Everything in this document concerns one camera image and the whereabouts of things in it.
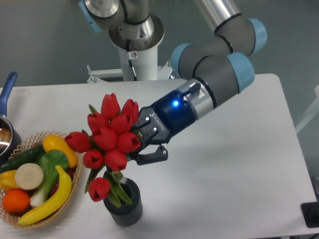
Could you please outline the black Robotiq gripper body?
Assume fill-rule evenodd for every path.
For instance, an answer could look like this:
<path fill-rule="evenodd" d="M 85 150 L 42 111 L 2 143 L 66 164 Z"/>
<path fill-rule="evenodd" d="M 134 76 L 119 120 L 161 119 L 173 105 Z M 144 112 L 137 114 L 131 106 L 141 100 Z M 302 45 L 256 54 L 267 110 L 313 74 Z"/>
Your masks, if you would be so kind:
<path fill-rule="evenodd" d="M 173 90 L 139 112 L 141 144 L 168 143 L 170 139 L 193 124 L 196 114 L 185 96 L 190 90 Z"/>

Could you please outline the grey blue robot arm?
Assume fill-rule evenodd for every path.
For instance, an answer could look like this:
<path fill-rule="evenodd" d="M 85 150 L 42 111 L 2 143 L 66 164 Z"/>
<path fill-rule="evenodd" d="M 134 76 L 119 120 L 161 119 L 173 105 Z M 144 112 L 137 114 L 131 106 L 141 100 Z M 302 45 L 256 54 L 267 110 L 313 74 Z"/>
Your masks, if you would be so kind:
<path fill-rule="evenodd" d="M 261 50 L 267 32 L 259 20 L 245 19 L 232 0 L 198 0 L 214 38 L 196 47 L 181 44 L 170 57 L 171 71 L 184 84 L 140 111 L 133 129 L 141 146 L 129 154 L 139 165 L 167 160 L 170 139 L 252 84 L 248 56 Z M 161 20 L 147 0 L 82 0 L 79 6 L 95 31 L 107 29 L 118 48 L 125 81 L 157 80 Z"/>

